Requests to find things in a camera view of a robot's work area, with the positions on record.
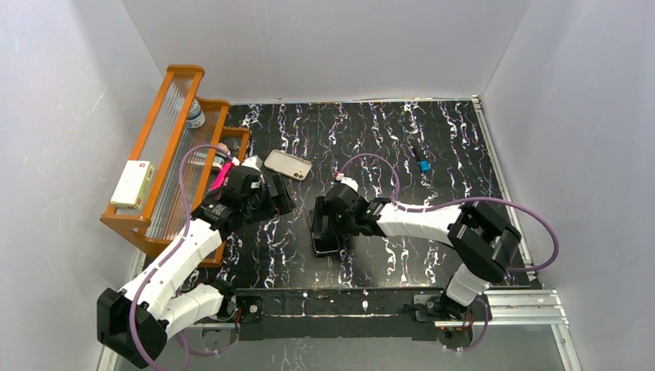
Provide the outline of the black smartphone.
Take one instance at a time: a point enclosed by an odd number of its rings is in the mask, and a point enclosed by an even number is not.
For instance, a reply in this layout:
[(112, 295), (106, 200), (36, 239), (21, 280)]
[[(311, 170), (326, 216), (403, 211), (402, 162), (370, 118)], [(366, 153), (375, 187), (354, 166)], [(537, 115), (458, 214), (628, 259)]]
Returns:
[(328, 254), (337, 253), (341, 249), (342, 240), (338, 236), (334, 240), (329, 240), (329, 241), (315, 240), (312, 236), (312, 218), (314, 216), (314, 209), (310, 209), (307, 214), (309, 220), (311, 244), (314, 249), (314, 254), (317, 257), (322, 257)]

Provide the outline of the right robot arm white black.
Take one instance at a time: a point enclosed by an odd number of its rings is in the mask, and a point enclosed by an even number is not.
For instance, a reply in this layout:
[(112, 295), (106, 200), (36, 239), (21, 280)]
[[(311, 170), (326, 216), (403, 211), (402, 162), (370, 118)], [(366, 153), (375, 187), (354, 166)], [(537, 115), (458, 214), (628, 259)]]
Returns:
[(458, 311), (500, 283), (518, 251), (521, 234), (484, 200), (459, 201), (431, 211), (400, 206), (390, 198), (367, 200), (345, 179), (315, 200), (308, 213), (317, 254), (347, 237), (416, 237), (453, 248), (462, 261), (439, 299)]

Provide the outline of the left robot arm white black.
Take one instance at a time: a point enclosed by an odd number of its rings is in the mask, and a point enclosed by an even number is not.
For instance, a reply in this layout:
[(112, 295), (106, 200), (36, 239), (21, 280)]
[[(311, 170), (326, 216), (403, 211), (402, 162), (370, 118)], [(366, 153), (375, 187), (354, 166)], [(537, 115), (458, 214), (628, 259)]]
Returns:
[(139, 369), (156, 367), (168, 340), (221, 312), (226, 284), (200, 284), (177, 295), (185, 279), (243, 226), (290, 213), (295, 207), (283, 177), (255, 165), (237, 165), (209, 192), (165, 250), (119, 290), (97, 299), (97, 340)]

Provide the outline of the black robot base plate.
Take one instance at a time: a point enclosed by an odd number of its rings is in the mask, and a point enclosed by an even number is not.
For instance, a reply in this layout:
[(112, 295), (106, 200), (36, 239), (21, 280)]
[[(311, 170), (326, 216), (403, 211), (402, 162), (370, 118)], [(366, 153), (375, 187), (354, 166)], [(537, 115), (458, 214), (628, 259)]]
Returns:
[(473, 338), (491, 319), (488, 299), (457, 317), (438, 312), (440, 288), (239, 289), (240, 317), (204, 318), (204, 328), (239, 330), (243, 341), (264, 339)]

